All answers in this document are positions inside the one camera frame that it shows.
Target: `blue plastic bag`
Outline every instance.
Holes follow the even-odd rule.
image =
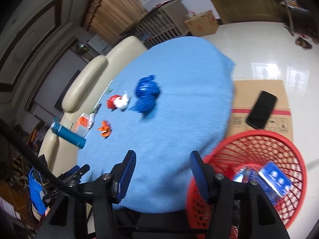
[[[30,188],[30,199],[35,206],[37,212],[40,215],[43,215],[45,213],[45,210],[47,209],[42,202],[42,197],[44,196],[44,193],[42,192],[43,188],[40,183],[36,181],[36,179],[33,177],[33,170],[31,169],[29,172],[29,188]]]
[[[154,82],[155,76],[150,75],[141,78],[135,88],[135,95],[138,98],[136,104],[130,110],[146,113],[150,112],[155,106],[155,100],[160,94],[160,88]]]

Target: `smartphone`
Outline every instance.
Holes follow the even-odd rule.
[[[246,118],[246,124],[255,129],[264,129],[276,102],[276,96],[266,91],[261,91],[254,107]]]

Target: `paper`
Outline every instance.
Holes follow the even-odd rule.
[[[14,206],[5,201],[2,197],[0,197],[0,208],[10,216],[17,218],[16,212],[14,211]]]

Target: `cardboard box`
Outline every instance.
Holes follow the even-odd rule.
[[[227,137],[247,130],[253,130],[253,128],[248,126],[245,121],[262,90],[277,97],[275,109],[273,110],[265,129],[277,132],[292,141],[291,112],[285,87],[281,80],[234,81],[233,110]]]
[[[185,22],[190,32],[196,37],[214,34],[218,29],[212,10],[196,14]]]

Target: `beige leather sofa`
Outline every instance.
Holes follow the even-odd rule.
[[[146,47],[134,36],[115,46],[106,56],[94,58],[72,83],[62,107],[61,124],[71,130],[82,113],[89,114],[108,84],[128,63],[146,51]],[[59,176],[77,163],[78,147],[58,137],[49,130],[44,137],[40,155],[45,155],[49,169]]]

